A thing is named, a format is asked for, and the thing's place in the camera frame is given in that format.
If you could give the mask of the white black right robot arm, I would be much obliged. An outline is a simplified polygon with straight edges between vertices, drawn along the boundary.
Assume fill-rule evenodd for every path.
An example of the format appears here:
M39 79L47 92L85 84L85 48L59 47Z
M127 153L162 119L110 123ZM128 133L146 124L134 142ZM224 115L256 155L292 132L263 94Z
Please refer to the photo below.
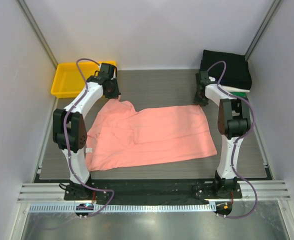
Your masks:
M218 106L217 129L222 139L220 162L213 182L196 184L196 197L200 200L227 199L233 195L241 198L237 163L243 137L251 129L250 108L238 96L210 80L207 71L199 71L195 78L194 101L201 107L208 105L209 101Z

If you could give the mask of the pink t shirt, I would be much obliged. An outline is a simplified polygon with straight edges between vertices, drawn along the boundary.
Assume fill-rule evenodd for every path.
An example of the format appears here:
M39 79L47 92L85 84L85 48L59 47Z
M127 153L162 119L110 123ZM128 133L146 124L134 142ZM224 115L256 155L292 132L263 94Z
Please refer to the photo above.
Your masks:
M217 154L206 115L198 105L136 111L129 101L109 100L87 132L87 169L166 164Z

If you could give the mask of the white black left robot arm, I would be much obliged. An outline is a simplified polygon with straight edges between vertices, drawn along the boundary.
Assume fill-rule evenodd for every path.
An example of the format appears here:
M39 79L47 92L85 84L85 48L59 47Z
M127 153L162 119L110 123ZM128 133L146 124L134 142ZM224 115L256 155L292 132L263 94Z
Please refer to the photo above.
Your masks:
M117 99L120 95L118 69L113 63L94 61L98 69L85 77L79 65L82 60L76 61L76 67L84 80L84 88L69 105L55 109L52 115L53 142L65 155L70 173L69 184L60 184L66 200L88 200L92 196L94 187L84 150L87 142L85 118L101 97Z

